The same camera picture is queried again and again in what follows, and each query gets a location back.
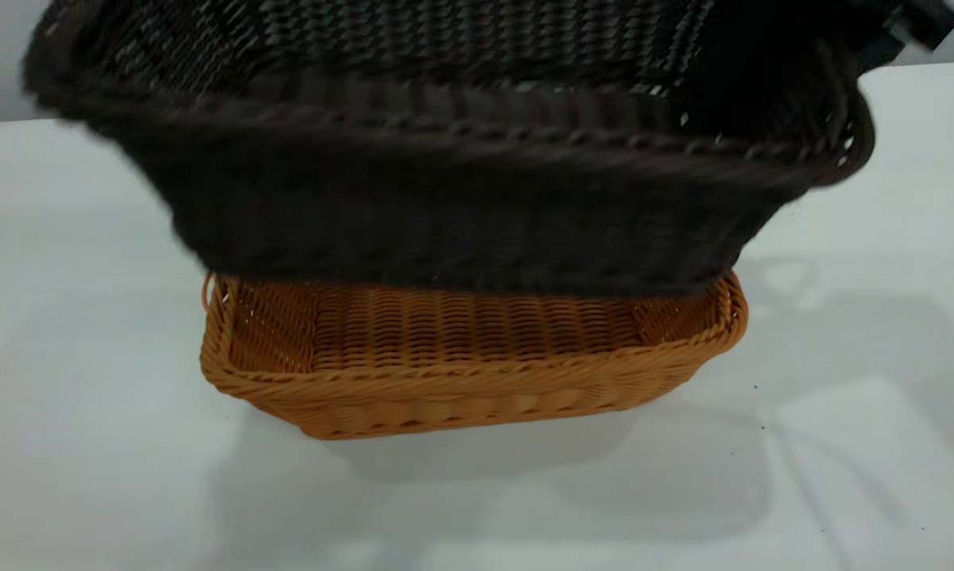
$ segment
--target basket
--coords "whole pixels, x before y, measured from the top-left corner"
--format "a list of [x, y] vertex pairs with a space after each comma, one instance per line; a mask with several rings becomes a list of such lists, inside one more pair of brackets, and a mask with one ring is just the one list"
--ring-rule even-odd
[[700, 293], [872, 151], [850, 51], [792, 4], [821, 3], [55, 0], [25, 83], [219, 274]]
[[217, 278], [206, 303], [205, 378], [321, 439], [633, 408], [748, 324], [732, 274], [632, 301]]

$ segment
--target white table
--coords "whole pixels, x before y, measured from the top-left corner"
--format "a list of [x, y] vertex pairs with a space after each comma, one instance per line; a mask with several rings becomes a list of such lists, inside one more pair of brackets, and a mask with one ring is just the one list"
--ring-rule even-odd
[[632, 412], [322, 443], [216, 393], [201, 271], [113, 148], [0, 124], [0, 571], [954, 570], [954, 64], [738, 272], [741, 346]]

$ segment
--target rectangular basket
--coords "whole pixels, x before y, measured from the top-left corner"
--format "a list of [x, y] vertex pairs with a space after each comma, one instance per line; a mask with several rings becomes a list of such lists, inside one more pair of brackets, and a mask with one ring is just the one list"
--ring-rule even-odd
[[821, 6], [55, 0], [25, 84], [219, 274], [698, 293], [872, 151]]
[[205, 303], [205, 378], [321, 439], [633, 408], [748, 324], [733, 274], [632, 301], [217, 278]]

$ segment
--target basket handle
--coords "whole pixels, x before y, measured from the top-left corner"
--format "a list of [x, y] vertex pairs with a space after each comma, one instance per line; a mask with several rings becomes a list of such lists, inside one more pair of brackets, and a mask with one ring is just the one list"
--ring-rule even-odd
[[43, 52], [53, 67], [55, 75], [71, 72], [71, 53], [79, 33], [103, 10], [106, 0], [59, 0], [53, 2], [34, 37], [38, 44], [45, 44]]
[[201, 307], [205, 309], [205, 313], [212, 311], [212, 307], [209, 304], [209, 283], [214, 283], [216, 281], [216, 272], [210, 271], [205, 275], [205, 280], [201, 283]]
[[837, 156], [834, 169], [827, 170], [811, 183], [814, 187], [831, 186], [850, 177], [868, 163], [875, 150], [875, 122], [872, 120], [868, 101], [857, 86], [857, 77], [860, 76], [857, 62], [839, 44], [831, 44], [822, 54], [825, 65], [833, 66], [842, 73], [842, 90], [847, 101], [845, 119], [849, 121], [847, 124], [841, 123], [838, 129], [834, 128], [831, 136], [835, 138], [849, 134], [853, 137], [853, 142]]

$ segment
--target braided basket rim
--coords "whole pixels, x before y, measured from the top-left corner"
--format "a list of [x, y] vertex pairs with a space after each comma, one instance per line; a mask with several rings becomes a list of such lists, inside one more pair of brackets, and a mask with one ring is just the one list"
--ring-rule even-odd
[[[552, 355], [538, 361], [477, 362], [459, 365], [445, 362], [436, 366], [383, 366], [382, 368], [354, 368], [347, 371], [317, 371], [309, 373], [275, 373], [241, 370], [230, 358], [233, 344], [234, 311], [241, 279], [222, 276], [216, 278], [216, 288], [208, 294], [212, 275], [205, 279], [202, 300], [207, 310], [205, 339], [201, 348], [201, 366], [205, 378], [221, 393], [252, 402], [295, 400], [329, 402], [334, 399], [366, 400], [385, 398], [445, 399], [466, 395], [502, 395], [542, 390], [538, 382], [524, 382], [516, 373], [537, 373], [565, 368], [600, 368], [634, 361], [639, 368], [651, 369], [703, 362], [726, 353], [744, 336], [748, 326], [749, 310], [737, 275], [730, 272], [716, 282], [719, 292], [717, 319], [709, 328], [688, 337], [644, 347], [623, 347], [604, 354]], [[615, 375], [631, 369], [621, 366]], [[578, 388], [593, 380], [579, 375], [567, 375], [552, 389]]]

